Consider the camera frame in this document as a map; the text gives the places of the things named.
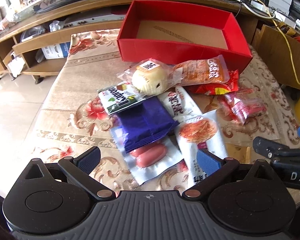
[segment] open cardboard box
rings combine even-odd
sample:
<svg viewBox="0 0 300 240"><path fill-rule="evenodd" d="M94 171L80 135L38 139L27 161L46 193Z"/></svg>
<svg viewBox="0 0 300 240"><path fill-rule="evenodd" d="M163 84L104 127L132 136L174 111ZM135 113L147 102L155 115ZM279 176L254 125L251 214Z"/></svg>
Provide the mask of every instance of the open cardboard box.
<svg viewBox="0 0 300 240"><path fill-rule="evenodd" d="M118 36L123 61L155 58L166 64L220 54L241 73L252 54L234 15L189 3L134 0Z"/></svg>

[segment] tiled floor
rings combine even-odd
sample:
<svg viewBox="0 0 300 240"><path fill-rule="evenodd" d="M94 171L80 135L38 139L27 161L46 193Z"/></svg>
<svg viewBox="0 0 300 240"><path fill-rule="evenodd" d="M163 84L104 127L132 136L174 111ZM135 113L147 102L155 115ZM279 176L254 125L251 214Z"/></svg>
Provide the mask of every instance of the tiled floor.
<svg viewBox="0 0 300 240"><path fill-rule="evenodd" d="M56 76L38 85L29 75L0 80L0 195L6 196L28 160L20 158Z"/></svg>

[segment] yellow cable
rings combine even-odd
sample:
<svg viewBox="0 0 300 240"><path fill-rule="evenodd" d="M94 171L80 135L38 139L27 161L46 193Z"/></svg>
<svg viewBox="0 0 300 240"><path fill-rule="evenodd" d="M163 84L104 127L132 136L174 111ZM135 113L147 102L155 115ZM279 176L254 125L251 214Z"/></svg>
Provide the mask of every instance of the yellow cable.
<svg viewBox="0 0 300 240"><path fill-rule="evenodd" d="M266 6L262 1L260 0L257 0L258 2L260 2L261 4L263 4L264 6ZM287 46L288 46L288 49L289 49L289 53L290 53L290 60L291 60L291 65L292 65L292 69L293 69L293 73L294 73L294 76L296 78L296 81L298 83L298 85L300 85L300 81L298 79L298 76L297 76L297 72L296 72L296 68L294 66L294 63L293 63L293 56L292 56L292 51L291 51L291 47L290 47L290 44L289 44L289 41L286 37L286 35L284 35L284 33L282 32L282 30L280 30L279 26L277 25L277 23L272 19L275 27L277 28L277 30L281 33L281 35L284 37L286 43L287 43Z"/></svg>

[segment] sausage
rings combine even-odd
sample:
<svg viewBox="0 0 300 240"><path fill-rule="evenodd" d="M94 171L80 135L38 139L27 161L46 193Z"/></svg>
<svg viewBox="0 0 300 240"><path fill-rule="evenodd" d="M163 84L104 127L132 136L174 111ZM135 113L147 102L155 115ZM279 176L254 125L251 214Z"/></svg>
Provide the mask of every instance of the sausage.
<svg viewBox="0 0 300 240"><path fill-rule="evenodd" d="M138 157L141 153L146 152L147 150L151 149L153 146L155 146L156 144L158 144L158 141L147 144L145 146L142 146L138 149L135 149L133 151L130 152L130 154L134 157Z"/></svg>
<svg viewBox="0 0 300 240"><path fill-rule="evenodd" d="M137 166L140 168L148 167L161 160L166 154L167 147L159 143L137 157Z"/></svg>

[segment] purple wrapper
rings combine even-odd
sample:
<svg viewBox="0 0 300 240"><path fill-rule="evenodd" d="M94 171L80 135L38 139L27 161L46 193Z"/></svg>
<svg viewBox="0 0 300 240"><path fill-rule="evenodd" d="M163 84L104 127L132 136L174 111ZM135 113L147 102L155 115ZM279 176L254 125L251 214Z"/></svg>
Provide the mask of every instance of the purple wrapper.
<svg viewBox="0 0 300 240"><path fill-rule="evenodd" d="M123 146L127 153L165 137L179 124L157 97L117 113L117 116L122 125Z"/></svg>

